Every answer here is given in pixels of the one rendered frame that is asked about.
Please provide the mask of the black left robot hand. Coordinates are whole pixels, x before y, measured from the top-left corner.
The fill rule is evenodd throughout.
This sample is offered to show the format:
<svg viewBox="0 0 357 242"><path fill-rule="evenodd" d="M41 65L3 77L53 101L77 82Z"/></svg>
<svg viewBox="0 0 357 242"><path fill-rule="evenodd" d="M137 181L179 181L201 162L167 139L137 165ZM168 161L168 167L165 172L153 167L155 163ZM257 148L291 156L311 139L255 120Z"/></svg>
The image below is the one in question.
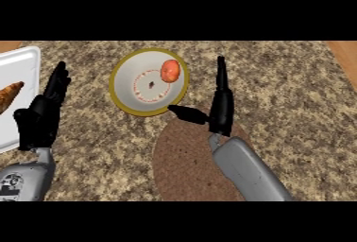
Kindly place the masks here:
<svg viewBox="0 0 357 242"><path fill-rule="evenodd" d="M13 112L19 133L18 149L22 151L52 147L55 143L69 82L65 62L61 61L50 75L43 94L35 96L28 108Z"/></svg>

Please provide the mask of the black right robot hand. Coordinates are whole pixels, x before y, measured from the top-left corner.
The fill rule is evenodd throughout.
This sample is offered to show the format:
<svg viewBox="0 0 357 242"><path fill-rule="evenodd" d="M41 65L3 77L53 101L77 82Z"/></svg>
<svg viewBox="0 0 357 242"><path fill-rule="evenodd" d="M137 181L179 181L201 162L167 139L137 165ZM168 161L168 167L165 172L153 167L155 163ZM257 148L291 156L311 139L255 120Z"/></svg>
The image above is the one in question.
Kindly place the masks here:
<svg viewBox="0 0 357 242"><path fill-rule="evenodd" d="M211 133L217 133L226 137L230 136L233 127L235 97L229 88L226 62L223 56L217 57L217 90L210 113L204 113L195 108L179 105L168 105L167 108L176 113L176 116L180 120L199 125L208 123Z"/></svg>

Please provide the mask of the white bowl with yellow rim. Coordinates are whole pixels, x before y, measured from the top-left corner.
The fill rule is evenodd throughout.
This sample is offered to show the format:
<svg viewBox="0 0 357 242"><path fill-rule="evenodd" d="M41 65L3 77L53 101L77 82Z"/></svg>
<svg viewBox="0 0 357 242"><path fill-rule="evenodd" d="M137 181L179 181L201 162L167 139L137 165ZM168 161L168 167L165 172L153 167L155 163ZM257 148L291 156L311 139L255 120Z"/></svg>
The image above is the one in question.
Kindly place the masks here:
<svg viewBox="0 0 357 242"><path fill-rule="evenodd" d="M173 83L162 81L165 61L177 61L180 75ZM187 92L190 74L183 59L167 49L145 48L118 62L109 79L109 93L120 109L134 116L153 116L167 112Z"/></svg>

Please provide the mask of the brown round placemat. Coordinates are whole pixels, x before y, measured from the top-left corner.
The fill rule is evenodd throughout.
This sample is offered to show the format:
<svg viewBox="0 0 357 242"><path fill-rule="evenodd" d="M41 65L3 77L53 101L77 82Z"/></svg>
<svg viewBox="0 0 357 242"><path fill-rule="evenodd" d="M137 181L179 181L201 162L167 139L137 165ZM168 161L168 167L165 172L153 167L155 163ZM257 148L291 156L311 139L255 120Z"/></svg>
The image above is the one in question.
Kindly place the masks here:
<svg viewBox="0 0 357 242"><path fill-rule="evenodd" d="M180 113L161 132L153 149L153 180L164 200L243 201L213 160L208 115L171 106Z"/></svg>

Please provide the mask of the white rectangular tray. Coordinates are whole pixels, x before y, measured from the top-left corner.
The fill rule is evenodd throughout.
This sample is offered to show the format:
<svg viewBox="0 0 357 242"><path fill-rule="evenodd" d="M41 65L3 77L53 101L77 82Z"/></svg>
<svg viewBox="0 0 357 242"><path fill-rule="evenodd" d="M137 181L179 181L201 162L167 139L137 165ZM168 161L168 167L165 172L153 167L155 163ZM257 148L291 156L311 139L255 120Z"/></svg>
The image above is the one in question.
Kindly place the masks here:
<svg viewBox="0 0 357 242"><path fill-rule="evenodd" d="M13 103L0 114L0 154L19 146L13 112L16 109L28 108L38 95L38 71L40 49L35 46L0 54L0 90L10 84L24 82Z"/></svg>

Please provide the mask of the brown croissant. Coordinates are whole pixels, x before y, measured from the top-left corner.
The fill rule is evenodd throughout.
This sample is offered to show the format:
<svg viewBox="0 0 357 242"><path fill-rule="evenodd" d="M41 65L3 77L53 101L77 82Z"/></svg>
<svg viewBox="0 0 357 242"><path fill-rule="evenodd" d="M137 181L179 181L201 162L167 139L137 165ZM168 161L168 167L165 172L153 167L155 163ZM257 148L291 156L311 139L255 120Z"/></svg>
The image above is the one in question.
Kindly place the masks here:
<svg viewBox="0 0 357 242"><path fill-rule="evenodd" d="M24 82L15 82L0 90L0 114L6 111L13 103L13 99L24 87Z"/></svg>

